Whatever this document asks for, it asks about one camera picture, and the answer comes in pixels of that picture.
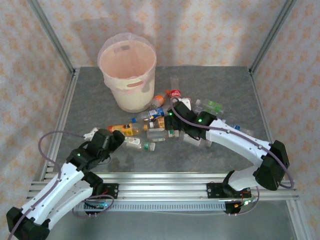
pile of bottles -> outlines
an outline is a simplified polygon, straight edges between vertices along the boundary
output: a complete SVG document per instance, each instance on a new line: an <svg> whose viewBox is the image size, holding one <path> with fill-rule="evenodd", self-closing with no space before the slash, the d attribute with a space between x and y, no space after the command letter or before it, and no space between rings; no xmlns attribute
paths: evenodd
<svg viewBox="0 0 320 240"><path fill-rule="evenodd" d="M179 79L174 76L171 78L170 82L171 90L166 90L165 92L156 95L151 100L149 109L132 118L131 123L111 125L108 127L110 132L118 130L124 134L125 140L122 144L124 148L138 151L154 151L156 142L162 142L173 138L179 138L184 143L194 145L198 148L209 148L212 145L211 141L195 139L184 132L179 133L178 130L166 130L165 116L168 115L170 99L174 98L173 101L180 101L180 99L182 99L179 88ZM208 99L197 99L195 102L191 101L191 103L194 105L192 110L196 114L205 111L223 119L224 107L222 104ZM253 137L254 135L252 130L245 129L236 124L230 124L229 126L249 136ZM146 132L146 139L143 139L140 136L137 137L143 132Z"/></svg>

clear plastic bottle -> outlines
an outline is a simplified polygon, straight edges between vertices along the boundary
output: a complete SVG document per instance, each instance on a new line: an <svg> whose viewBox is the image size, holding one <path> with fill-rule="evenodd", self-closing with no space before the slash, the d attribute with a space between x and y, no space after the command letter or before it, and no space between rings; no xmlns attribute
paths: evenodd
<svg viewBox="0 0 320 240"><path fill-rule="evenodd" d="M197 99L195 102L195 107L193 109L194 113L199 114L200 112L208 112L215 116L221 117L224 113L224 107L222 104L210 101L208 99L200 100Z"/></svg>
<svg viewBox="0 0 320 240"><path fill-rule="evenodd" d="M143 126L144 129L164 129L165 128L165 117L157 117L154 121L149 122Z"/></svg>
<svg viewBox="0 0 320 240"><path fill-rule="evenodd" d="M192 144L198 148L210 148L212 145L212 141L209 140L204 140L202 138L200 138L199 140L194 139L192 137L190 137L188 134L186 134L185 132L183 134L181 134L181 139L182 141L184 141L185 143L189 143Z"/></svg>
<svg viewBox="0 0 320 240"><path fill-rule="evenodd" d="M253 137L254 134L255 134L255 132L253 130L246 129L246 128L240 127L238 125L235 125L235 124L230 124L229 126L234 128L234 129L236 129L236 130L238 130L238 131L240 131L240 132L242 132L242 133L244 133L244 134L247 134L247 135L249 135L251 137Z"/></svg>
<svg viewBox="0 0 320 240"><path fill-rule="evenodd" d="M140 123L128 123L123 125L110 125L108 126L108 130L113 132L118 130L123 133L125 136L133 136L138 135L147 129L144 129L144 126Z"/></svg>
<svg viewBox="0 0 320 240"><path fill-rule="evenodd" d="M140 112L136 117L132 118L133 123L148 123L155 118L165 116L165 111L162 107L158 107L154 110Z"/></svg>
<svg viewBox="0 0 320 240"><path fill-rule="evenodd" d="M165 141L168 138L178 138L178 130L165 130L164 128L152 128L146 131L146 138L152 142Z"/></svg>
<svg viewBox="0 0 320 240"><path fill-rule="evenodd" d="M134 149L138 151L154 151L156 148L156 144L154 142L144 141L139 137L132 136L126 136L121 146L127 149Z"/></svg>
<svg viewBox="0 0 320 240"><path fill-rule="evenodd" d="M160 93L157 96L155 96L151 102L150 102L150 109L156 109L156 108L160 108L166 101L167 96L170 95L170 91L167 90L164 93Z"/></svg>
<svg viewBox="0 0 320 240"><path fill-rule="evenodd" d="M173 97L181 98L181 91L179 88L179 78L177 76L173 76L170 79L171 83L171 92L170 92L170 99Z"/></svg>

white robotic arm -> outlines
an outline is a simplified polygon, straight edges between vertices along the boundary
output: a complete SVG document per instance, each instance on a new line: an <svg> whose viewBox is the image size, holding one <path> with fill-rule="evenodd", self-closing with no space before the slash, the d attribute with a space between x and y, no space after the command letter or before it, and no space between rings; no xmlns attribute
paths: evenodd
<svg viewBox="0 0 320 240"><path fill-rule="evenodd" d="M94 128L84 138L89 141L85 143L86 148L82 144L70 153L61 174L21 209L12 207L7 212L9 231L17 226L14 236L19 240L45 240L54 225L73 207L93 193L102 193L103 180L90 170L110 157L125 137L119 131L111 133Z"/></svg>
<svg viewBox="0 0 320 240"><path fill-rule="evenodd" d="M245 136L260 146L265 147L266 149L270 149L270 143L268 141L259 140L257 138L248 136L229 125L225 124L222 120L217 119L214 120L211 124L211 127L215 128L223 128L233 132L237 132L238 134ZM266 152L262 150L260 147L256 147L252 143L244 140L238 135L230 134L225 131L219 130L209 130L205 134L206 139L221 144L222 146L231 149L232 151L240 154L241 156L248 159L250 162L253 163L252 167L246 168L244 170L235 171L231 177L229 178L229 185L236 191L241 191L244 188L251 188L257 185L257 181L253 176L253 173L257 171L257 169L261 166L263 159L262 156L266 155Z"/></svg>

floor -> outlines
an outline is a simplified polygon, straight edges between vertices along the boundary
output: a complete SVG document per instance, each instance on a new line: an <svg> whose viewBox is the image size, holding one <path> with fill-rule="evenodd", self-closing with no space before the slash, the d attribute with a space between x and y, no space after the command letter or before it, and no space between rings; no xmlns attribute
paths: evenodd
<svg viewBox="0 0 320 240"><path fill-rule="evenodd" d="M170 88L170 77L176 75L183 97L209 99L225 107L227 124L237 124L254 131L254 137L267 140L267 134L246 67L172 66L157 67L155 94ZM85 134L94 127L107 128L131 122L137 114L121 110L103 75L97 67L82 67L75 87L65 130ZM63 136L57 155L62 164L72 149L83 140ZM111 155L109 164L98 166L96 173L211 172L242 170L251 163L219 144L198 149L181 139L156 143L154 152L122 149Z"/></svg>

wall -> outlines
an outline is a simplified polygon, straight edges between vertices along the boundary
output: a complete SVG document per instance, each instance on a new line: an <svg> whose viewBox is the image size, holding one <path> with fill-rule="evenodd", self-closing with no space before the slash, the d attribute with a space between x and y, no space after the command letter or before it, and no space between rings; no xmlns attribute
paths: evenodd
<svg viewBox="0 0 320 240"><path fill-rule="evenodd" d="M320 1L297 1L254 76L274 139L286 145L308 223L320 236Z"/></svg>
<svg viewBox="0 0 320 240"><path fill-rule="evenodd" d="M43 160L70 75L25 0L0 1L0 239ZM49 139L43 149L48 148Z"/></svg>
<svg viewBox="0 0 320 240"><path fill-rule="evenodd" d="M157 64L250 66L285 0L40 0L74 67L96 66L104 42L132 32Z"/></svg>

